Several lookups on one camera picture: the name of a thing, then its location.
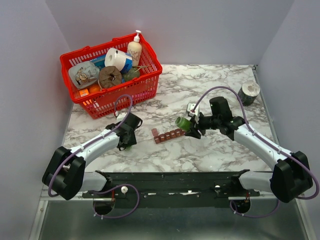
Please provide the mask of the green pill bottle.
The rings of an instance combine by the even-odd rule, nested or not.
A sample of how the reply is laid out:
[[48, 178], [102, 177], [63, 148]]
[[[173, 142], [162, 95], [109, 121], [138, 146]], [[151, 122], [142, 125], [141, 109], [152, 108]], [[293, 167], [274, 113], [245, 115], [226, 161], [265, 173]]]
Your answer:
[[175, 125], [185, 131], [188, 132], [190, 130], [190, 128], [192, 127], [192, 123], [190, 120], [186, 119], [185, 117], [181, 117], [179, 116], [176, 120], [175, 120]]

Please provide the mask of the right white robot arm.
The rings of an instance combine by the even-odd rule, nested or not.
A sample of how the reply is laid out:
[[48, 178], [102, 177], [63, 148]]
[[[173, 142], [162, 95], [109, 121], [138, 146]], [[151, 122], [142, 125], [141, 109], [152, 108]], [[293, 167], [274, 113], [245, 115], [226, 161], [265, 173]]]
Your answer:
[[205, 116], [199, 106], [189, 103], [186, 113], [190, 117], [184, 127], [186, 135], [200, 139], [207, 130], [218, 130], [262, 159], [270, 172], [243, 170], [230, 183], [230, 191], [241, 196], [247, 190], [258, 190], [274, 194], [281, 202], [288, 203], [313, 186], [307, 156], [301, 151], [291, 152], [260, 135], [244, 118], [233, 116], [224, 97], [209, 101], [211, 115]]

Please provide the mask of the brown weekly pill organizer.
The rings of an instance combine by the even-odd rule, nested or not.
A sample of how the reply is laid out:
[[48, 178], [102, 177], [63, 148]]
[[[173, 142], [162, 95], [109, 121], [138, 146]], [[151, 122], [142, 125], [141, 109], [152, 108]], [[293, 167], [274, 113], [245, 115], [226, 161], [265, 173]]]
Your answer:
[[177, 128], [175, 130], [167, 131], [165, 133], [159, 133], [156, 128], [153, 128], [151, 130], [151, 133], [152, 133], [154, 142], [156, 144], [161, 144], [166, 141], [182, 137], [185, 135], [186, 132], [180, 128]]

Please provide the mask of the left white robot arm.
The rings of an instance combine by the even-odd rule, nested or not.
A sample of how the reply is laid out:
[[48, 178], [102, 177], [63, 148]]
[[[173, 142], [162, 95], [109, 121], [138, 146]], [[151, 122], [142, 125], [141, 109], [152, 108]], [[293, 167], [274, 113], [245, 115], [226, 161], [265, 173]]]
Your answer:
[[95, 192], [104, 198], [110, 194], [110, 178], [101, 171], [85, 172], [86, 167], [105, 152], [112, 149], [120, 151], [137, 143], [135, 130], [143, 120], [133, 113], [121, 113], [116, 123], [79, 146], [55, 150], [43, 174], [42, 183], [56, 195], [70, 200], [79, 192]]

